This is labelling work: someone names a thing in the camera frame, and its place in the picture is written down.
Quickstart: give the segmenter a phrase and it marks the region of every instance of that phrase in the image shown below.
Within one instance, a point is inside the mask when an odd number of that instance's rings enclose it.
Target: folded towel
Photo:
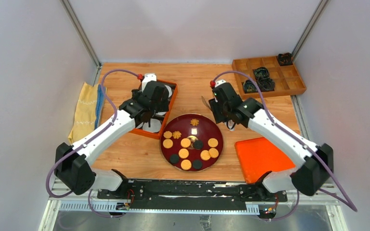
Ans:
[[[98,84],[84,83],[74,113],[74,124],[68,140],[70,143],[81,140],[100,125],[104,95]]]

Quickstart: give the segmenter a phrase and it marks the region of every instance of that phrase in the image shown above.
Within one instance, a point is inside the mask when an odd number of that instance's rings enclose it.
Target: robotic arm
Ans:
[[[122,135],[142,122],[149,122],[154,114],[168,111],[168,90],[164,84],[157,82],[157,76],[145,74],[141,81],[141,90],[132,90],[132,98],[123,102],[117,113],[96,130],[72,145],[62,143],[57,147],[56,162],[76,150],[54,171],[76,195],[89,189],[116,191],[123,182],[127,182],[127,178],[116,170],[91,169],[90,166]]]
[[[270,121],[260,102],[253,98],[242,101],[232,85],[224,80],[216,81],[215,86],[212,86],[212,91],[215,98],[209,100],[209,104],[216,123],[232,121],[258,132],[284,152],[295,164],[295,168],[281,172],[269,171],[260,177],[257,184],[263,186],[267,194],[297,189],[305,195],[312,196],[330,177],[325,168],[307,149],[310,148],[317,153],[333,171],[333,151],[330,146],[327,144],[319,146],[306,140],[271,114],[274,122]],[[300,139],[304,145],[277,128],[275,123]]]

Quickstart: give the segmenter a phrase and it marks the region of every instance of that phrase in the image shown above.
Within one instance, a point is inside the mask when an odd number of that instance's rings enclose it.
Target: blue cloth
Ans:
[[[96,104],[96,120],[94,122],[94,129],[98,128],[100,126],[100,119],[101,119],[101,111],[104,106],[104,94],[101,91],[100,84],[98,85],[97,89],[97,104]]]

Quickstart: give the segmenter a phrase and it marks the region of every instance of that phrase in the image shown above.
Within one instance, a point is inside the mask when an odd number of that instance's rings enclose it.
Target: round tray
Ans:
[[[191,120],[192,119],[198,119],[199,124],[197,126],[191,125]],[[178,169],[184,171],[181,169],[181,161],[185,159],[181,159],[178,163],[175,165],[170,162],[170,156],[172,154],[178,154],[179,150],[182,149],[183,147],[181,146],[181,140],[183,138],[190,138],[192,141],[191,146],[187,148],[189,151],[189,156],[186,158],[187,160],[191,161],[191,163],[194,160],[200,160],[202,162],[202,168],[201,169],[195,169],[191,167],[189,170],[186,171],[202,171],[210,166],[212,166],[221,156],[222,150],[223,150],[223,137],[220,129],[218,126],[211,121],[210,119],[198,115],[198,114],[185,114],[181,115],[175,119],[173,119],[171,122],[167,124],[167,126],[164,128],[162,131],[162,134],[164,132],[170,131],[174,133],[175,131],[179,131],[181,133],[181,137],[179,139],[174,139],[171,137],[171,140],[173,141],[173,146],[172,148],[164,148],[162,145],[162,142],[165,140],[165,137],[162,135],[160,140],[159,140],[159,146],[161,147],[161,152],[164,155],[165,159],[170,163],[172,166],[177,167]],[[210,158],[209,160],[202,160],[200,158],[200,153],[203,150],[209,150],[211,147],[208,145],[208,140],[210,138],[215,138],[218,140],[218,146],[215,148],[219,152],[219,156],[217,158]],[[200,150],[194,149],[193,148],[193,141],[195,140],[200,140],[203,142],[203,148]]]

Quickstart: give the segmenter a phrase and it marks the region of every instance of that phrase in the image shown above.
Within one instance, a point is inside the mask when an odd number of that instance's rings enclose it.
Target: red connector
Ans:
[[[211,85],[211,88],[212,88],[212,89],[214,89],[214,88],[215,88],[215,85],[216,85],[215,81],[213,81],[213,80],[212,80],[212,81],[210,82],[210,85]]]
[[[143,81],[144,76],[143,76],[143,75],[141,75],[141,74],[138,74],[137,79],[139,79],[140,81]]]

